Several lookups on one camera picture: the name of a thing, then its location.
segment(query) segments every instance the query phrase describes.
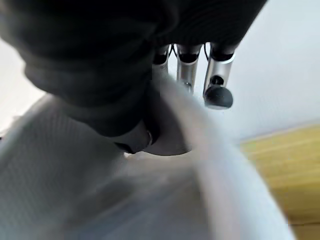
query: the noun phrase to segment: wooden floor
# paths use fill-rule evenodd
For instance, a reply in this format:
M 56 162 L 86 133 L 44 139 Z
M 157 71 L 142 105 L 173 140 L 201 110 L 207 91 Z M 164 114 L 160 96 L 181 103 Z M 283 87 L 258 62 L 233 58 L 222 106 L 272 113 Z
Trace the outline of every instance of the wooden floor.
M 299 240 L 320 240 L 320 125 L 243 144 Z

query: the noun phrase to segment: white wall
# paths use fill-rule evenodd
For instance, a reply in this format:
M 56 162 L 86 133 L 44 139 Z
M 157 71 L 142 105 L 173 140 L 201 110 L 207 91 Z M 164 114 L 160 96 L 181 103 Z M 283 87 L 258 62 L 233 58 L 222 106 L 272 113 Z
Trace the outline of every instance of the white wall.
M 23 66 L 16 51 L 0 40 L 0 132 L 43 95 L 24 77 Z
M 320 119 L 320 1 L 270 0 L 236 51 L 229 110 L 213 111 L 234 139 L 246 139 Z M 175 75 L 176 60 L 170 58 Z M 0 42 L 0 130 L 42 92 L 22 75 L 17 54 Z M 201 98 L 207 60 L 198 64 Z

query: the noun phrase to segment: ribbed black fabric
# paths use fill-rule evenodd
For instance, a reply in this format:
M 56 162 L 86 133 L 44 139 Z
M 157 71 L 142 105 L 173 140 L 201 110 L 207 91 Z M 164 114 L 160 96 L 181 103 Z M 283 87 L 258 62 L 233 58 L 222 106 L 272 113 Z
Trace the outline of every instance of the ribbed black fabric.
M 265 0 L 0 0 L 0 35 L 70 117 L 105 136 L 145 111 L 154 48 L 237 45 Z

